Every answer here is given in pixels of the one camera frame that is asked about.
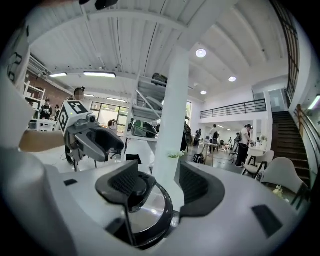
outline person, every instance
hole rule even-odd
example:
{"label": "person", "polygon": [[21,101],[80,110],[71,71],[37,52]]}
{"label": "person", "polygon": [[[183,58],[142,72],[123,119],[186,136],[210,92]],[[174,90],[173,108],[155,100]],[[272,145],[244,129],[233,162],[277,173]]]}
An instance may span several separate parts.
{"label": "person", "polygon": [[[210,143],[212,143],[212,144],[218,144],[218,129],[217,129],[217,125],[216,124],[214,124],[213,125],[213,128],[210,130],[210,133],[209,133],[209,136],[210,136]],[[211,152],[211,150],[212,150],[212,147],[210,146],[209,147],[209,152],[210,152],[210,154],[211,153],[213,153],[213,152]]]}
{"label": "person", "polygon": [[199,145],[199,141],[200,141],[200,137],[201,137],[201,129],[197,130],[195,132],[195,137],[194,137],[194,142],[193,142],[193,145],[194,146],[198,146]]}
{"label": "person", "polygon": [[[73,92],[73,96],[69,97],[67,99],[67,101],[81,101],[85,98],[84,92],[85,92],[85,87],[78,87],[74,90]],[[65,149],[65,158],[66,161],[73,166],[75,164],[75,161],[71,158],[71,156],[69,156],[69,153],[71,152],[70,148],[65,145],[64,146]]]}
{"label": "person", "polygon": [[235,162],[235,166],[237,167],[242,167],[242,165],[246,162],[246,157],[249,150],[249,143],[252,143],[252,139],[250,138],[251,130],[251,124],[247,124],[241,130],[241,140],[239,141],[238,157]]}
{"label": "person", "polygon": [[130,132],[132,130],[134,122],[135,122],[135,119],[131,118],[131,120],[130,120],[130,122],[128,124],[128,132]]}
{"label": "person", "polygon": [[50,116],[52,115],[52,107],[50,105],[50,99],[46,98],[45,99],[45,104],[40,107],[39,109],[40,112],[40,119],[50,119]]}
{"label": "person", "polygon": [[59,114],[60,114],[60,107],[59,107],[59,105],[55,105],[55,107],[54,107],[54,121],[58,121]]}
{"label": "person", "polygon": [[112,119],[108,122],[108,128],[117,135],[117,121]]}
{"label": "person", "polygon": [[182,136],[180,151],[186,151],[188,142],[190,142],[190,136],[191,136],[190,126],[187,125],[186,121],[184,121],[183,136]]}

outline desk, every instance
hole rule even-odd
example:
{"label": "desk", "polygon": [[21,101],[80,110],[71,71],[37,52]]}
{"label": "desk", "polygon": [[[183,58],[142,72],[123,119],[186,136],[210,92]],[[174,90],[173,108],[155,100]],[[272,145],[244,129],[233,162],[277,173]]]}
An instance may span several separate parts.
{"label": "desk", "polygon": [[213,149],[214,148],[219,148],[219,145],[218,144],[212,144],[212,143],[209,143],[209,142],[204,142],[204,141],[200,141],[199,142],[199,145],[200,144],[203,144],[203,149],[201,151],[201,154],[203,154],[205,148],[206,148],[206,152],[205,152],[205,162],[207,162],[207,156],[208,156],[208,148],[211,147],[211,152],[212,152],[212,167],[214,167],[214,153],[213,153]]}

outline white chair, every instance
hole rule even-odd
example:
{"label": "white chair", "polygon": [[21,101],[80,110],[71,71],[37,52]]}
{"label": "white chair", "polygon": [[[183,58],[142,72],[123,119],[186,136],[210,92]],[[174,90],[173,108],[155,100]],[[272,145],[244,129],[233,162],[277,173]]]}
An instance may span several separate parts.
{"label": "white chair", "polygon": [[302,200],[309,193],[309,188],[299,178],[294,163],[285,157],[278,157],[274,159],[266,170],[260,172],[256,179],[261,183],[270,183],[285,187],[295,193],[296,195],[291,202],[291,205],[296,202],[298,197],[301,197],[296,209],[300,207]]}
{"label": "white chair", "polygon": [[246,172],[251,174],[251,176],[255,179],[259,172],[261,171],[262,167],[264,166],[264,170],[267,169],[267,167],[271,164],[272,160],[274,159],[275,152],[270,150],[266,152],[262,156],[252,156],[249,160],[248,164],[245,164],[244,171],[242,175],[244,175]]}

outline ceiling light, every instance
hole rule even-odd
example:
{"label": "ceiling light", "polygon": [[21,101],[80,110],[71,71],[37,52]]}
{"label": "ceiling light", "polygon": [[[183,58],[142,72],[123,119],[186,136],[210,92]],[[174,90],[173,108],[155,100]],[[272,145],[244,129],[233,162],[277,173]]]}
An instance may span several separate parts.
{"label": "ceiling light", "polygon": [[59,77],[66,77],[68,74],[66,72],[62,72],[62,73],[59,73],[59,74],[51,74],[49,75],[49,77],[51,78],[59,78]]}
{"label": "ceiling light", "polygon": [[230,82],[234,82],[234,81],[236,81],[237,79],[234,77],[234,76],[231,76],[231,77],[229,77],[229,81]]}
{"label": "ceiling light", "polygon": [[117,99],[117,98],[106,98],[109,101],[115,101],[115,102],[126,102],[125,100],[122,99]]}
{"label": "ceiling light", "polygon": [[89,77],[103,77],[103,78],[115,78],[116,74],[111,72],[83,72],[85,76]]}
{"label": "ceiling light", "polygon": [[317,95],[314,101],[312,102],[312,104],[310,105],[309,110],[312,110],[317,105],[319,100],[320,100],[320,95]]}
{"label": "ceiling light", "polygon": [[205,49],[199,49],[195,52],[195,55],[198,57],[198,58],[203,58],[207,55],[207,52]]}

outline man in white shirt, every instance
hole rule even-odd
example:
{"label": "man in white shirt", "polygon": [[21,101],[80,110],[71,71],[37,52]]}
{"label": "man in white shirt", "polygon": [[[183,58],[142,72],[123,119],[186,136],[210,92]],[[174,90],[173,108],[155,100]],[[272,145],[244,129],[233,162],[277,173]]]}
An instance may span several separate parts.
{"label": "man in white shirt", "polygon": [[246,157],[249,150],[249,143],[252,142],[252,139],[250,138],[251,129],[251,124],[247,124],[241,130],[241,140],[239,142],[238,157],[235,162],[235,166],[237,167],[242,167],[242,165],[246,162]]}
{"label": "man in white shirt", "polygon": [[210,130],[210,133],[209,133],[209,136],[210,136],[210,143],[212,144],[218,144],[218,134],[219,134],[219,131],[217,129],[217,125],[214,124],[213,125],[213,128]]}

